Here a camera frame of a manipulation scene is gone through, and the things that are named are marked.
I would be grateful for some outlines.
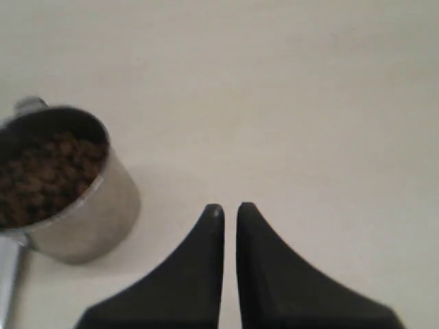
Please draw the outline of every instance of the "white countertop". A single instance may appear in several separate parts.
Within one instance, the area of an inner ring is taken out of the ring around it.
[[[235,217],[254,201],[313,265],[439,327],[436,0],[17,0],[1,115],[23,95],[96,114],[143,194],[87,266],[29,255],[14,329],[70,329],[226,211],[220,328],[240,328]]]

